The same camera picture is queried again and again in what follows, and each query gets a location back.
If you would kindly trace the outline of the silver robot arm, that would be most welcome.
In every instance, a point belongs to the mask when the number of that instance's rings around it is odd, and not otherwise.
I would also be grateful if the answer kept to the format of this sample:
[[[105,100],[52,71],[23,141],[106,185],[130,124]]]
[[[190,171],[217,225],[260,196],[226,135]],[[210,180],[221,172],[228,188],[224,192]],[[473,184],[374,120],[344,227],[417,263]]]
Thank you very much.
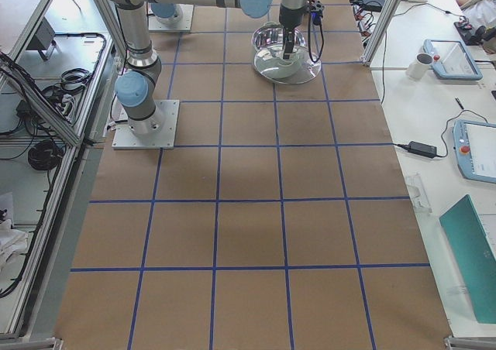
[[[180,22],[183,18],[182,7],[178,4],[152,3],[150,8],[157,20],[166,26],[172,26]],[[320,1],[314,1],[310,5],[309,13],[311,14],[311,20],[314,26],[320,26],[322,24],[323,11],[324,6]]]
[[[115,83],[115,94],[127,114],[131,132],[147,136],[158,132],[164,124],[164,114],[153,99],[154,85],[161,72],[159,57],[150,38],[149,17],[154,17],[165,29],[176,30],[184,21],[184,8],[202,5],[237,8],[250,18],[265,16],[273,0],[109,0],[115,5],[120,29],[126,45],[126,65],[129,71]],[[308,0],[281,0],[279,11],[282,36],[280,50],[258,52],[256,70],[272,81],[293,77],[302,71],[305,48],[296,43],[296,29],[308,12]]]

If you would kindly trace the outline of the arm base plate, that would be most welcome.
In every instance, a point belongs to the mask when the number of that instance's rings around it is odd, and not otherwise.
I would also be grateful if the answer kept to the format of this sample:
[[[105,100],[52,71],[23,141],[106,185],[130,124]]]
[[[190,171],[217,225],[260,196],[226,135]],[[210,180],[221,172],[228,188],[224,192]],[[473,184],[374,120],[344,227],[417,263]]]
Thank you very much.
[[[156,110],[148,119],[129,120],[123,108],[122,123],[115,126],[113,149],[173,149],[180,108],[179,100],[155,100]]]
[[[148,4],[147,20],[151,32],[189,33],[191,31],[193,5]]]

